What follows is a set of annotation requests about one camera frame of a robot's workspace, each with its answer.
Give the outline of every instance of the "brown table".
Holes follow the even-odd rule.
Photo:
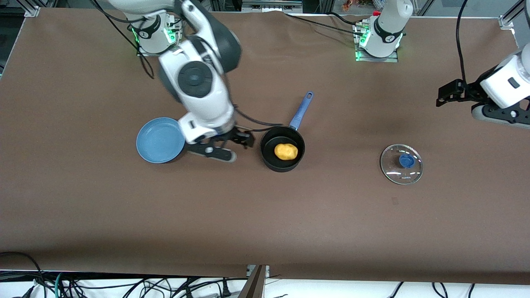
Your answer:
[[[530,284],[529,131],[435,107],[460,76],[455,19],[411,19],[400,62],[376,64],[355,61],[348,34],[279,12],[216,17],[243,45],[229,74],[243,111],[288,123],[314,91],[301,164],[275,173],[236,145],[233,164],[145,162],[140,127],[183,107],[99,12],[42,9],[0,82],[1,250],[56,270]],[[516,48],[493,19],[461,36],[470,80]],[[394,143],[422,155],[415,185],[383,176]]]

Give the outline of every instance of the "yellow food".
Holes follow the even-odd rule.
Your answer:
[[[274,154],[281,160],[293,160],[298,155],[298,148],[293,144],[278,144]]]

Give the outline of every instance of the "white floor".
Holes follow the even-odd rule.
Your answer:
[[[218,278],[204,278],[199,282],[214,281]],[[81,281],[84,286],[111,286],[131,284],[138,279],[119,280],[92,280]],[[177,288],[184,279],[169,279],[171,287]],[[230,281],[228,286],[231,292],[240,291],[245,281]],[[398,282],[354,282],[354,281],[310,281],[297,279],[268,279],[264,290],[264,298],[278,298],[287,294],[286,298],[388,298],[392,295]],[[31,286],[32,282],[9,282],[0,283],[0,298],[13,298],[22,296]],[[467,298],[470,284],[445,284],[449,298]],[[105,290],[84,290],[88,298],[114,298],[123,297],[130,287],[120,287]],[[142,287],[137,287],[129,298],[140,297]],[[165,297],[169,297],[169,292],[164,291]],[[201,298],[210,294],[218,293],[216,285],[209,285],[193,292],[194,298]],[[44,297],[42,287],[35,287],[31,298]],[[48,290],[48,297],[55,295]],[[396,298],[439,298],[432,290],[431,283],[405,282],[399,290]],[[530,286],[520,285],[485,285],[477,284],[472,293],[473,298],[528,298],[530,297]],[[145,298],[163,298],[162,293],[150,291]]]

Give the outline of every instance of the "blue lid knob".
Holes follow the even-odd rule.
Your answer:
[[[411,167],[414,166],[416,161],[414,160],[414,158],[410,154],[403,153],[399,157],[399,163],[405,169],[410,169]]]

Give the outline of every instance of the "blue pan handle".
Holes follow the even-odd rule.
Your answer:
[[[304,117],[305,111],[309,107],[309,104],[311,103],[311,100],[313,99],[313,92],[309,91],[305,97],[302,103],[300,104],[300,107],[298,107],[298,111],[296,111],[295,116],[291,120],[291,123],[289,123],[289,127],[298,130],[300,127],[300,123],[302,122],[302,118]]]

